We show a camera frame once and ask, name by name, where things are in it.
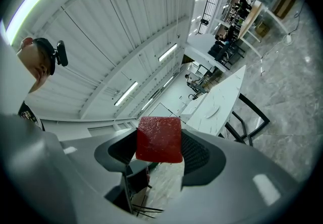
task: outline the red foam cube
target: red foam cube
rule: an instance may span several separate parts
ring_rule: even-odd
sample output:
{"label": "red foam cube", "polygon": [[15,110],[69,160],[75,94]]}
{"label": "red foam cube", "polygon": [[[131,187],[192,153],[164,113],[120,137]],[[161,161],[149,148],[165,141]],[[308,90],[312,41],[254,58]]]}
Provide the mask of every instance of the red foam cube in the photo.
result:
{"label": "red foam cube", "polygon": [[182,162],[181,130],[178,117],[142,117],[137,130],[136,158],[150,162]]}

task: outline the white table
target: white table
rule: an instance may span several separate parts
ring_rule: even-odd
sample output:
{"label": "white table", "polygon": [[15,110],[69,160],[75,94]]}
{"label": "white table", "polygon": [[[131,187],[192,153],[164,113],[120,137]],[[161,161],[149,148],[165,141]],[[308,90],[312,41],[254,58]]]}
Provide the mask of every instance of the white table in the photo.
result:
{"label": "white table", "polygon": [[199,96],[196,100],[192,100],[189,102],[187,107],[181,113],[181,116],[190,118],[196,111],[196,109],[200,106],[203,100],[206,98],[207,93]]}
{"label": "white table", "polygon": [[257,39],[258,42],[260,41],[256,36],[254,36],[249,31],[249,28],[252,26],[252,24],[254,23],[254,21],[256,20],[256,18],[258,17],[258,15],[260,14],[260,12],[262,10],[265,10],[281,26],[283,31],[287,35],[289,35],[289,31],[283,25],[281,20],[279,18],[277,18],[277,16],[274,13],[272,13],[271,10],[269,10],[262,2],[255,1],[253,6],[252,6],[252,9],[251,9],[250,13],[248,14],[247,18],[243,21],[243,23],[241,25],[241,29],[240,29],[238,39],[241,39],[243,42],[245,42],[246,45],[249,46],[260,58],[262,58],[262,55],[259,53],[259,51],[252,44],[250,44],[246,39],[244,39],[243,37],[247,32],[249,32],[254,38]]}
{"label": "white table", "polygon": [[[239,97],[245,71],[246,66],[243,66],[229,78],[213,87],[209,94],[205,94],[205,98],[186,124],[199,132],[218,136],[222,127],[227,123]],[[219,110],[212,117],[205,118],[206,113],[215,105],[220,106]]]}

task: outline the ceiling light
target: ceiling light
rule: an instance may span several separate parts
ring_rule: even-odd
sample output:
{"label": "ceiling light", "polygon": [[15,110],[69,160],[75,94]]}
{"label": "ceiling light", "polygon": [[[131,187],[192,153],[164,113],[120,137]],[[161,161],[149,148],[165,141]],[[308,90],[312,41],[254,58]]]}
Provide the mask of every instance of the ceiling light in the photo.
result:
{"label": "ceiling light", "polygon": [[164,52],[161,57],[158,58],[158,61],[162,61],[166,56],[168,56],[172,51],[175,50],[175,48],[177,47],[177,44],[174,44],[170,49],[168,49],[166,52]]}
{"label": "ceiling light", "polygon": [[141,111],[143,111],[143,110],[145,109],[145,107],[146,107],[146,106],[148,106],[148,104],[149,104],[150,102],[152,102],[152,98],[147,102],[147,104],[146,104],[146,105],[144,105],[144,106],[143,106],[143,108],[141,109]]}
{"label": "ceiling light", "polygon": [[130,88],[128,88],[127,90],[126,90],[126,92],[125,93],[123,93],[123,95],[118,99],[118,101],[115,103],[115,106],[118,106],[118,105],[120,105],[120,103],[126,98],[126,96],[128,96],[129,94],[130,94],[130,92],[136,87],[138,85],[138,82],[134,82],[131,86],[130,86]]}
{"label": "ceiling light", "polygon": [[40,0],[24,0],[16,11],[7,28],[7,37],[10,45],[14,42],[14,39],[26,17],[39,1]]}
{"label": "ceiling light", "polygon": [[163,86],[163,88],[165,88],[165,86],[173,79],[173,77],[174,76],[172,76],[169,80],[168,80],[168,82],[166,82],[166,84]]}

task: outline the gray floor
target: gray floor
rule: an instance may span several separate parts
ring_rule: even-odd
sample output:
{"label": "gray floor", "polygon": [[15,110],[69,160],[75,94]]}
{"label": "gray floor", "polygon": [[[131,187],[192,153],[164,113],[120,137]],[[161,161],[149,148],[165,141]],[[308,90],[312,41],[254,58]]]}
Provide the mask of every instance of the gray floor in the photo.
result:
{"label": "gray floor", "polygon": [[[302,3],[303,0],[297,0],[283,20],[290,31],[296,27],[297,19],[293,17]],[[315,152],[323,140],[321,35],[306,4],[301,12],[298,29],[292,35],[291,45],[276,45],[285,34],[266,16],[264,20],[271,26],[271,30],[261,43],[255,42],[254,46],[261,54],[271,50],[269,54],[260,62],[260,58],[252,50],[246,49],[245,58],[237,58],[231,70],[222,74],[218,80],[223,81],[243,65],[247,65],[241,93],[271,121],[254,138],[254,147],[295,179],[303,181],[311,172]],[[249,132],[256,127],[258,116],[242,102],[238,101],[234,111],[247,123]],[[230,118],[230,124],[242,134],[240,122],[234,116]],[[183,170],[183,163],[163,163],[154,170],[150,180],[153,188],[147,190],[145,204],[148,207],[165,208],[180,193]],[[152,220],[145,216],[140,218]]]}

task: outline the white ceiling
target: white ceiling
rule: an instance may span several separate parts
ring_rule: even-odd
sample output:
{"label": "white ceiling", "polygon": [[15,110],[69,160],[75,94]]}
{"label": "white ceiling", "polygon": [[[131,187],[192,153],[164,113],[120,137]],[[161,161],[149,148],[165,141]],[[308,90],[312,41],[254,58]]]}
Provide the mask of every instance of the white ceiling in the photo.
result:
{"label": "white ceiling", "polygon": [[[69,65],[56,66],[26,103],[48,120],[136,116],[152,92],[179,70],[193,4],[179,0],[177,25],[177,0],[41,0],[14,47],[26,36],[42,36],[53,45],[63,40]],[[160,63],[158,57],[174,43],[176,51]],[[114,106],[134,81],[136,89]]]}

